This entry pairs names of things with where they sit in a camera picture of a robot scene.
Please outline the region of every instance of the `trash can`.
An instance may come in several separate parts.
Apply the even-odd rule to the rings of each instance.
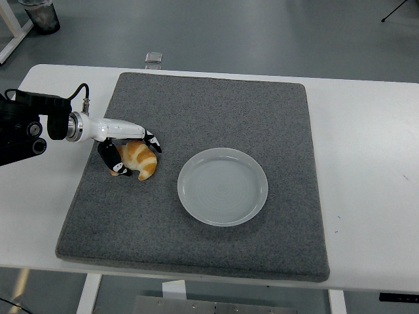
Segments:
[[[19,0],[38,33],[48,35],[60,29],[52,0]]]

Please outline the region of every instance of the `croissant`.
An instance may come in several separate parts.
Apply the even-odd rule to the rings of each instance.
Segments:
[[[155,172],[157,157],[144,142],[129,141],[126,145],[118,146],[117,150],[125,167],[139,171],[138,180],[145,180]],[[111,174],[119,175],[112,170]]]

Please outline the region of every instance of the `gray felt mat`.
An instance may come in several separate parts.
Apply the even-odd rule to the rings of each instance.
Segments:
[[[136,174],[112,177],[94,145],[58,257],[228,277],[328,278],[303,85],[123,73],[105,116],[156,135],[162,146],[156,173],[143,182]],[[268,179],[264,207],[239,226],[199,222],[177,196],[183,165],[213,147],[249,154]]]

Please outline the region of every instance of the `white plate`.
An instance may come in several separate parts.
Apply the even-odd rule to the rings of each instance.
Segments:
[[[228,227],[252,219],[268,196],[262,167],[232,148],[212,148],[193,156],[177,180],[183,207],[196,219]]]

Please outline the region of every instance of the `cable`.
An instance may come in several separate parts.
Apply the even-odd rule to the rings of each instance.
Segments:
[[[82,88],[86,88],[86,97],[85,98],[89,98],[89,86],[86,83],[82,83],[74,92],[73,95],[71,95],[70,97],[68,97],[68,100],[73,100],[81,91]]]
[[[4,301],[4,302],[6,302],[6,303],[9,303],[9,304],[11,304],[11,305],[13,305],[13,306],[19,307],[22,311],[24,311],[24,312],[26,312],[26,313],[33,314],[32,312],[29,312],[27,309],[23,308],[23,307],[22,307],[22,306],[20,306],[20,305],[17,305],[17,304],[15,304],[15,303],[13,303],[13,302],[7,301],[7,300],[5,300],[5,299],[3,299],[3,298],[0,298],[0,300],[1,300],[1,301]]]
[[[7,99],[7,100],[11,100],[11,99],[8,97],[8,95],[7,95],[7,93],[9,93],[9,92],[17,92],[17,89],[15,89],[15,88],[9,88],[8,90],[6,90],[6,92],[5,92],[5,96],[6,96],[6,99]]]

